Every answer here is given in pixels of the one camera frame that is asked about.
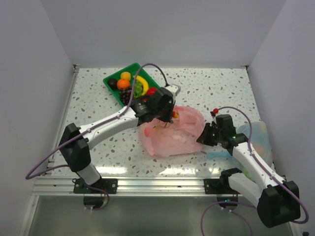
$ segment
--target blue plastic bag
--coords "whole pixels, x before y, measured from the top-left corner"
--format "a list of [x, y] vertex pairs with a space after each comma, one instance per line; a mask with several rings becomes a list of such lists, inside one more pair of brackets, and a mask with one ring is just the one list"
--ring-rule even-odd
[[[243, 133], [247, 137], [250, 134], [250, 126], [248, 124], [244, 124], [237, 129], [237, 133]], [[268, 131], [266, 124], [264, 122], [253, 122], [252, 123], [252, 145], [257, 151], [257, 153], [261, 156], [261, 158], [267, 163], [268, 166], [271, 166], [273, 157], [272, 157], [272, 149], [269, 143]], [[231, 157], [238, 169], [240, 169], [250, 180], [253, 181], [252, 176], [249, 172], [244, 168], [244, 166], [236, 160], [233, 156], [231, 156], [228, 151], [220, 151], [220, 152], [210, 152], [207, 154], [208, 159], [220, 158], [220, 157]]]

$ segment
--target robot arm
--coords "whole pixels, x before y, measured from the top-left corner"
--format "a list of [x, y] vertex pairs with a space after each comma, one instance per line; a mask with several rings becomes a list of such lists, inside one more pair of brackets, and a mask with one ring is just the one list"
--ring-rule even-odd
[[70, 169], [78, 174], [86, 184], [100, 188], [101, 176], [91, 163], [90, 150], [105, 139], [125, 129], [150, 122], [154, 118], [170, 122], [175, 105], [175, 97], [179, 92], [179, 86], [168, 85], [165, 88], [159, 88], [146, 101], [134, 99], [126, 112], [126, 107], [123, 107], [117, 113], [91, 124], [82, 125], [81, 127], [77, 127], [74, 123], [69, 124], [63, 132], [60, 145], [88, 131], [81, 138], [60, 149]]
[[[248, 199], [256, 208], [260, 220], [268, 227], [283, 224], [301, 216], [299, 203], [283, 190], [274, 180], [283, 183], [291, 192], [299, 197], [298, 186], [293, 182], [286, 182], [275, 173], [254, 150], [249, 150], [248, 138], [244, 134], [237, 134], [230, 115], [218, 115], [211, 112], [214, 121], [207, 123], [197, 142], [227, 149], [251, 174], [255, 182], [249, 180], [239, 169], [225, 170], [220, 176], [220, 189], [235, 190]], [[265, 170], [252, 156], [255, 154]]]

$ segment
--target plastic bag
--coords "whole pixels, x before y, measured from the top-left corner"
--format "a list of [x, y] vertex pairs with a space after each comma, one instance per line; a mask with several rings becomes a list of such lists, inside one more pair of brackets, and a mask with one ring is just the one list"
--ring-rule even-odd
[[[237, 129], [237, 133], [243, 133], [247, 137], [250, 135], [250, 126], [248, 124], [244, 124]], [[273, 161], [272, 149], [269, 144], [269, 137], [266, 124], [264, 122], [253, 122], [252, 123], [252, 140], [251, 143], [260, 157], [271, 166]], [[217, 157], [231, 157], [231, 155], [227, 151], [221, 152], [210, 152], [207, 154], [208, 159], [213, 159]], [[249, 174], [249, 172], [245, 169], [245, 167], [234, 157], [233, 161], [238, 169], [240, 169], [247, 178], [253, 181], [253, 178]]]
[[205, 121], [203, 115], [192, 107], [174, 107], [172, 123], [154, 119], [140, 126], [139, 137], [150, 156], [168, 157], [201, 151], [196, 142]]

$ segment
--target terrazzo surface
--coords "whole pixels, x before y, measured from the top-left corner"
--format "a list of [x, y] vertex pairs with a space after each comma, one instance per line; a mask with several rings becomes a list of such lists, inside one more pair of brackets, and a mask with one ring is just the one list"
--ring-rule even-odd
[[[121, 109], [102, 81], [118, 70], [120, 68], [79, 70], [65, 126], [72, 122], [77, 126], [88, 124]], [[145, 70], [160, 86], [164, 85], [156, 69]], [[163, 68], [163, 71], [170, 84], [181, 86], [176, 105], [194, 107], [208, 121], [211, 121], [210, 111], [223, 106], [239, 108], [251, 121], [259, 120], [246, 69]], [[246, 123], [234, 110], [226, 109], [221, 113], [230, 114], [236, 127]], [[90, 151], [92, 163], [103, 177], [218, 177], [222, 170], [235, 167], [231, 158], [206, 158], [211, 151], [223, 150], [220, 147], [204, 146], [201, 152], [168, 158], [151, 157], [141, 145], [138, 132], [139, 127], [125, 130]], [[65, 164], [59, 152], [54, 160], [55, 166]], [[69, 168], [54, 170], [52, 175], [77, 176]]]

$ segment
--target white enclosure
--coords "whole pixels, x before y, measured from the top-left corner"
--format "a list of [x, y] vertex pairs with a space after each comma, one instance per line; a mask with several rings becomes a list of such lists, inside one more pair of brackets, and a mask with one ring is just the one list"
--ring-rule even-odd
[[55, 144], [73, 64], [133, 62], [249, 65], [277, 171], [299, 186], [310, 212], [301, 229], [315, 233], [314, 11], [313, 0], [2, 0], [1, 234], [19, 233], [33, 188], [25, 175]]

